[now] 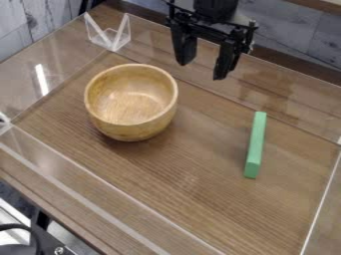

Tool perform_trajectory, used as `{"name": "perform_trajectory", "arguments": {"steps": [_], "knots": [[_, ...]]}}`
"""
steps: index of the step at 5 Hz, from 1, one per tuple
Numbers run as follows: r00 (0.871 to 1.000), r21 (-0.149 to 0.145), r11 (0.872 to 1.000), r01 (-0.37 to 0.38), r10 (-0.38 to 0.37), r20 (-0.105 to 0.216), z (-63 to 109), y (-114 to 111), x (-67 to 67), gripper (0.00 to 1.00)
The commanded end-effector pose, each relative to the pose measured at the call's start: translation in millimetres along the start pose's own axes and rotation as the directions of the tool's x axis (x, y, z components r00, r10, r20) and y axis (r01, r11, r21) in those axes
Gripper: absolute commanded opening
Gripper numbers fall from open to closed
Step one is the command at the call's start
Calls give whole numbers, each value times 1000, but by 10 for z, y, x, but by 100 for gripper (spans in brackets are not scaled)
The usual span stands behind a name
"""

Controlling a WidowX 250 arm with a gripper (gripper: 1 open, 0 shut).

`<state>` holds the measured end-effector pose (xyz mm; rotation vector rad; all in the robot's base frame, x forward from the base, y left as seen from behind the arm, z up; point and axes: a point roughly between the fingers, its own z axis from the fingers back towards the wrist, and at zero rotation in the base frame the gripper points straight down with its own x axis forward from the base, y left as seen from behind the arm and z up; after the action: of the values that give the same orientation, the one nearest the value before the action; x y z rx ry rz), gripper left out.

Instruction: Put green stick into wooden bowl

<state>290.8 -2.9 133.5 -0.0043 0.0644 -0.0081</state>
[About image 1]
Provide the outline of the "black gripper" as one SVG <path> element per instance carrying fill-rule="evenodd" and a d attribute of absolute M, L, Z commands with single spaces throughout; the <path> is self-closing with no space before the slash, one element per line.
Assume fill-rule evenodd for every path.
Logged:
<path fill-rule="evenodd" d="M 234 70 L 241 52 L 249 54 L 253 35 L 258 29 L 254 20 L 237 9 L 238 0 L 165 0 L 170 6 L 170 18 L 186 24 L 205 40 L 219 42 L 213 78 L 224 80 Z M 173 49 L 177 62 L 185 66 L 197 53 L 197 37 L 186 26 L 170 24 Z"/>

